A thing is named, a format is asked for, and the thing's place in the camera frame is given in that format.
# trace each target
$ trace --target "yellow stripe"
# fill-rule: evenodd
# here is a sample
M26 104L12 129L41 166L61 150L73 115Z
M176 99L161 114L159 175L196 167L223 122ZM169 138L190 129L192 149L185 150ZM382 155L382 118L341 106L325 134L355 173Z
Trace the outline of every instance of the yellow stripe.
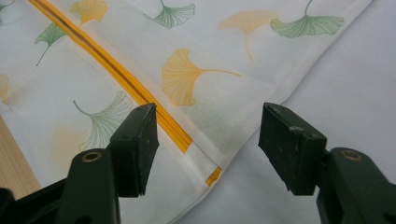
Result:
M91 56L111 74L120 85L137 101L138 104L155 103L157 106L157 121L176 143L182 152L186 152L192 139L166 112L160 103L143 87L143 85L119 64L109 53L95 43L87 34L75 26L58 9L46 0L29 0L44 15L64 30L70 38L84 48Z
M213 174L206 180L206 184L210 187L212 184L219 179L219 175L221 173L221 168L217 168Z

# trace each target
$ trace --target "orange ginkgo leaf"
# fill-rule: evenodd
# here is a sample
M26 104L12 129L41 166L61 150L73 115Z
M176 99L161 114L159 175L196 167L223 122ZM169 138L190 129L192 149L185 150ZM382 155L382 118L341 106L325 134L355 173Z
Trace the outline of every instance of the orange ginkgo leaf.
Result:
M70 12L76 12L80 16L81 25L91 20L100 21L107 12L107 6L101 0L81 0L70 7Z
M0 75L0 99L5 105L7 104L8 82L7 75Z
M239 74L219 69L201 69L189 59L188 49L178 49L163 66L163 91L174 105L194 105L192 97L195 80L204 72L224 72L236 76Z
M257 28L269 25L271 20L277 17L277 13L266 10L242 11L236 13L219 24L220 29L237 28L245 33L245 45L247 48L247 55L250 60L253 60L248 38Z

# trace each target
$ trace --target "wooden surface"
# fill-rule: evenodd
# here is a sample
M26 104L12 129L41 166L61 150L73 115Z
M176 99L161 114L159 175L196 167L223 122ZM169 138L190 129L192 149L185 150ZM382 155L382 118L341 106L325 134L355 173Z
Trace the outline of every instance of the wooden surface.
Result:
M0 187L11 189L19 199L41 189L29 164L0 117Z

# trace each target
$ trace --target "cloth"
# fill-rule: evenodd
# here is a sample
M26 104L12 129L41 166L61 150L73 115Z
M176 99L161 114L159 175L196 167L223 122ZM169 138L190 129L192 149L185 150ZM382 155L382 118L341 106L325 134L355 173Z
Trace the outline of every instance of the cloth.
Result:
M147 195L121 200L121 218L172 222L213 189L260 125L262 103L283 102L369 3L4 4L1 115L46 186L81 150L105 147L132 108L155 100L170 119L159 126Z

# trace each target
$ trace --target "leaf pattern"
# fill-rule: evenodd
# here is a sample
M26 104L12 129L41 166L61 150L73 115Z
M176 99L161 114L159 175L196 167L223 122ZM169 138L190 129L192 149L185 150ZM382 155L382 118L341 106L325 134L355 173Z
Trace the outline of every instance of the leaf pattern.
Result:
M219 69L201 69L189 59L188 49L178 49L163 66L163 91L174 105L194 105L192 97L195 80L204 72L224 72L239 76L234 72Z
M37 39L35 40L35 44L38 44L40 42L46 42L48 46L46 50L44 50L44 53L41 55L41 58L38 60L38 63L35 66L38 66L50 46L64 35L66 35L66 33L63 30L55 25L55 23L51 23L50 26L47 27L44 32L37 37Z
M220 29L237 28L245 33L245 47L251 61L254 60L249 46L249 36L259 27L269 25L277 13L266 10L242 11L234 14L219 24Z
M105 1L101 0L81 0L70 7L70 12L76 12L81 18L79 25L91 21L101 21L107 12Z
M91 149L95 147L106 147L111 135L121 125L126 116L132 111L132 101L126 93L119 91L113 103L106 109L89 114L83 111L76 103L73 104L82 114L88 116L92 121L91 134L88 140L79 146L80 150Z
M11 3L9 3L9 4L6 4L6 5L0 5L0 11L1 10L3 10L5 7L9 7L9 6L11 6L13 3L15 2L15 0L12 0L12 2Z
M307 10L312 0L305 8L302 18L297 21L283 22L278 19L271 21L274 31L288 38L295 38L302 35L334 35L344 25L344 18L332 16L308 16Z
M3 104L7 104L9 78L7 75L0 75L0 99Z
M161 0L163 10L154 19L145 15L147 18L156 21L158 24L171 29L181 25L195 14L195 4L191 3L186 7L167 7Z

